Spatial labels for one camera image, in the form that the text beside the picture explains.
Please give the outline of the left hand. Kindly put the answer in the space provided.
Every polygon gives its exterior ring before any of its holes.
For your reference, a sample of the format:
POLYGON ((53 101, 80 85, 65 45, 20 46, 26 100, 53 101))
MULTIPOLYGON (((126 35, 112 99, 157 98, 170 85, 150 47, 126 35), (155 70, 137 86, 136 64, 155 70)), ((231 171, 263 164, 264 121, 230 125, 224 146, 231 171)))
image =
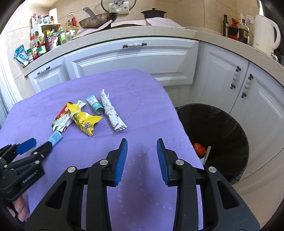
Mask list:
POLYGON ((29 210, 28 206, 22 196, 20 196, 14 202, 14 209, 17 212, 17 217, 21 222, 24 222, 28 218, 29 210))

